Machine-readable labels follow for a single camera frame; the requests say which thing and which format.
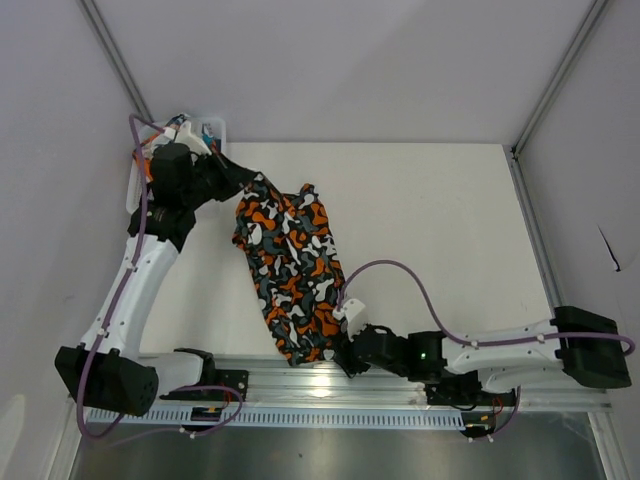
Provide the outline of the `orange black camo shorts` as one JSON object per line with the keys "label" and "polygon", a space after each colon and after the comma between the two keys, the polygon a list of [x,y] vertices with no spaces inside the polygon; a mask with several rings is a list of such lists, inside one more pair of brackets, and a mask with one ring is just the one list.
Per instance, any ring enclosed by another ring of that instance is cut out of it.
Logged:
{"label": "orange black camo shorts", "polygon": [[312,184],[283,193],[259,174],[236,209],[243,251],[265,324],[291,366],[347,369],[346,327],[333,316],[345,277],[328,214]]}

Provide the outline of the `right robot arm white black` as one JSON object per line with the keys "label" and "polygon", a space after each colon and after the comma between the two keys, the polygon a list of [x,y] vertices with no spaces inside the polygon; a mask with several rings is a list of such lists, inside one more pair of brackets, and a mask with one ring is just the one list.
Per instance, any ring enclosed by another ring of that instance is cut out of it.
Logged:
{"label": "right robot arm white black", "polygon": [[438,393],[503,394],[521,386],[572,379],[591,389],[623,389],[632,381],[627,341],[615,321],[562,306],[550,320],[479,335],[420,331],[407,336],[367,320],[352,299],[334,310],[357,360]]}

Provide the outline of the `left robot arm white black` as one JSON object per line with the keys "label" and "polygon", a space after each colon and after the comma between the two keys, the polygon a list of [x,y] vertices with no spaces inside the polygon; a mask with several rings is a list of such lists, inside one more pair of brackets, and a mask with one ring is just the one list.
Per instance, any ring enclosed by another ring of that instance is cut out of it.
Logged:
{"label": "left robot arm white black", "polygon": [[154,150],[107,298],[78,344],[61,347],[54,360],[79,408],[142,416],[157,398],[206,377],[210,354],[178,349],[143,359],[142,334],[163,280],[196,224],[197,210],[236,196],[255,175],[219,152],[196,153],[182,143]]}

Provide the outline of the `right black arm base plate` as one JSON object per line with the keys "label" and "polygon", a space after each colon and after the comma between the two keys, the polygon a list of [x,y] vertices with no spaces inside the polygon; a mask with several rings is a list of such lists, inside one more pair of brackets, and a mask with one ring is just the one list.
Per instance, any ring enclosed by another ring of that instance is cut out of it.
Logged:
{"label": "right black arm base plate", "polygon": [[475,373],[442,378],[438,384],[424,388],[427,403],[431,406],[447,406],[461,411],[478,407],[513,407],[516,390],[506,393],[489,393],[483,390]]}

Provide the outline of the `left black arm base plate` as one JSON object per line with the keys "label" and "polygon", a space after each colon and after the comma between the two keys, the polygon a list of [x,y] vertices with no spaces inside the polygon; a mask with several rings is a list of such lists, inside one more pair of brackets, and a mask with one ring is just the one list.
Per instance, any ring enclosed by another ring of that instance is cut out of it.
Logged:
{"label": "left black arm base plate", "polygon": [[186,387],[161,395],[162,400],[189,401],[189,402],[236,402],[235,393],[228,390],[220,390],[227,387],[237,392],[242,400],[246,399],[249,386],[249,372],[238,369],[217,370],[208,379],[201,380],[197,389],[188,390]]}

